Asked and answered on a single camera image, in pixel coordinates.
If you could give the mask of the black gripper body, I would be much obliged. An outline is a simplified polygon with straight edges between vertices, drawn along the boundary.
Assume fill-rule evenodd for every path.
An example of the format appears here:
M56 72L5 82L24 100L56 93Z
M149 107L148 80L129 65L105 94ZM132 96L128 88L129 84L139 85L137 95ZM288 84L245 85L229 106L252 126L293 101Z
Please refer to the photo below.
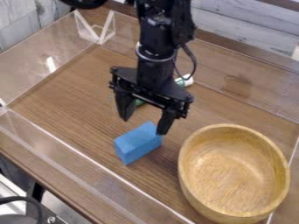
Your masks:
M136 82L136 69L112 66L112 80L109 87L113 92L124 90L132 94L136 100L140 100L163 111L172 109L176 111L176 119L185 118L189 110L189 105L193 102L193 96L185 88L180 87L173 78L168 79L161 87L152 89L141 86Z

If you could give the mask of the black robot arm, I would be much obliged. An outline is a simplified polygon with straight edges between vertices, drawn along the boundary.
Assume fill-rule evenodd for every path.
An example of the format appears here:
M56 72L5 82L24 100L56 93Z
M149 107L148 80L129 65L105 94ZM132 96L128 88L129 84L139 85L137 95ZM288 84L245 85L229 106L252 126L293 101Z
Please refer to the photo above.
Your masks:
M140 25L135 45L137 66L113 66L109 87L115 92L116 109L123 120L143 101L163 111L156 133L164 135L173 121L184 118L193 102L192 94L176 84L175 65L180 50L191 53L187 43L193 40L191 0L135 0Z

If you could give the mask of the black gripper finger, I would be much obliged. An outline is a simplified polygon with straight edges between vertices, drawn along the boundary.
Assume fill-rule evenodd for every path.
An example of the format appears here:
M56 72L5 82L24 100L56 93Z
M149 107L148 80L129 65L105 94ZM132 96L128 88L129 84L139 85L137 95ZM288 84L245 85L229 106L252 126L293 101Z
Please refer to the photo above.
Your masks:
M115 92L119 117L127 122L136 110L136 98L124 90Z
M163 111L161 118L157 123L156 134L165 135L169 128L172 127L173 120L176 119L176 111L167 109Z

